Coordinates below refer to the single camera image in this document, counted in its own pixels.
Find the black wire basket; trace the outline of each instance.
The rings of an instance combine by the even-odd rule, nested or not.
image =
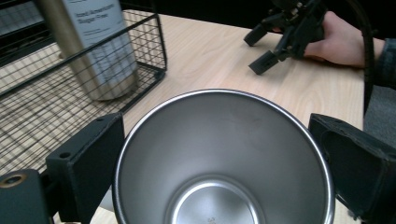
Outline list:
[[[43,171],[47,155],[90,121],[127,112],[164,78],[163,32],[153,3],[130,0],[120,5],[125,29],[62,59],[34,2],[0,3],[0,175],[26,168]],[[76,79],[89,68],[72,71],[70,64],[125,34],[137,63],[136,86],[115,99],[92,100]]]

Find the wooden table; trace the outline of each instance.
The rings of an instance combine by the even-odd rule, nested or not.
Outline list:
[[[282,106],[305,126],[311,113],[319,113],[362,128],[361,70],[287,59],[257,76],[248,65],[274,49],[280,35],[268,34],[249,47],[243,40],[249,29],[164,15],[161,20],[168,55],[166,77],[125,115],[127,133],[156,105],[184,92],[213,88],[257,94]],[[92,223],[117,220],[112,212],[99,208]],[[334,223],[359,222],[337,202]]]

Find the black plastic part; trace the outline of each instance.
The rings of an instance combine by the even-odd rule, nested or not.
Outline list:
[[[53,223],[36,170],[0,176],[0,223]]]
[[[277,62],[278,60],[276,55],[271,51],[267,51],[256,61],[251,63],[249,67],[251,68],[251,70],[253,70],[254,73],[260,75],[270,69],[272,66],[274,66],[274,64],[276,64]]]
[[[256,27],[253,28],[244,38],[245,42],[249,46],[253,46],[256,44],[263,36],[267,34],[267,31],[261,24],[258,24]]]
[[[49,179],[61,186],[63,222],[89,223],[109,189],[124,142],[122,114],[103,116],[48,155]]]
[[[396,223],[396,148],[324,115],[312,114],[308,129],[330,165],[337,199],[364,223]]]

